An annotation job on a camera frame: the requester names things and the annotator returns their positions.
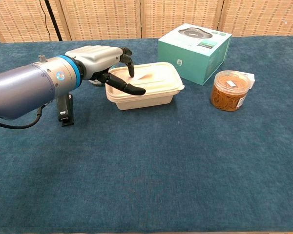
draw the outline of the teal box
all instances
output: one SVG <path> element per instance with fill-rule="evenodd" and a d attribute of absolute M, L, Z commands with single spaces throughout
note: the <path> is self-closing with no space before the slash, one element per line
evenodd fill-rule
<path fill-rule="evenodd" d="M 224 62 L 231 37 L 185 23 L 158 40 L 158 61 L 171 63 L 180 77 L 204 85 Z"/>

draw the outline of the blue ring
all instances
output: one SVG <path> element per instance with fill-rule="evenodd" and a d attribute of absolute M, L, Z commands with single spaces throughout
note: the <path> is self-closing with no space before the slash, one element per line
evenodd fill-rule
<path fill-rule="evenodd" d="M 57 57 L 63 58 L 64 60 L 66 60 L 72 66 L 72 68 L 74 69 L 74 72 L 75 72 L 75 75 L 76 75 L 75 89 L 77 89 L 79 87 L 79 85 L 80 85 L 80 72 L 78 70 L 78 67 L 76 66 L 76 64 L 69 57 L 66 57 L 64 55 L 59 55 Z"/>

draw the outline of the table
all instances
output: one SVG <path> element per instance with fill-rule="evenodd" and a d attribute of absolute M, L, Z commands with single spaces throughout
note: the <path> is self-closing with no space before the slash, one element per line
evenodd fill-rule
<path fill-rule="evenodd" d="M 156 39 L 11 43 L 0 72 L 97 44 L 157 61 Z M 255 74 L 236 112 L 210 104 L 214 76 L 130 111 L 84 81 L 74 125 L 52 102 L 0 128 L 0 233 L 293 231 L 293 36 L 233 38 L 221 70 Z"/>

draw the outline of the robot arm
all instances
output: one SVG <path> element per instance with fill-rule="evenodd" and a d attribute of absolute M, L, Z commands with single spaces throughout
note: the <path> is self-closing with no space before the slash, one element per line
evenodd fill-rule
<path fill-rule="evenodd" d="M 132 95 L 146 91 L 127 84 L 108 72 L 118 62 L 125 63 L 134 76 L 132 52 L 128 48 L 85 46 L 65 55 L 0 73 L 0 118 L 17 119 L 57 98 L 63 98 L 83 80 L 97 79 Z"/>

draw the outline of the wicker screen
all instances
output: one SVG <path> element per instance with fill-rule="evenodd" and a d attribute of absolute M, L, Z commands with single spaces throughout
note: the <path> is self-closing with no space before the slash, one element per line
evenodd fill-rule
<path fill-rule="evenodd" d="M 160 38 L 183 23 L 217 29 L 223 0 L 141 0 L 142 36 Z"/>
<path fill-rule="evenodd" d="M 225 0 L 219 30 L 234 36 L 293 35 L 293 0 Z"/>
<path fill-rule="evenodd" d="M 61 0 L 72 40 L 141 37 L 140 0 Z"/>
<path fill-rule="evenodd" d="M 48 10 L 41 0 L 46 13 L 47 28 L 52 41 L 58 37 L 53 27 Z M 55 0 L 50 0 L 54 16 L 63 40 L 70 40 L 68 30 L 65 31 L 65 20 L 61 21 L 60 12 Z M 0 42 L 33 42 L 49 41 L 49 34 L 45 26 L 44 13 L 39 0 L 0 0 Z"/>

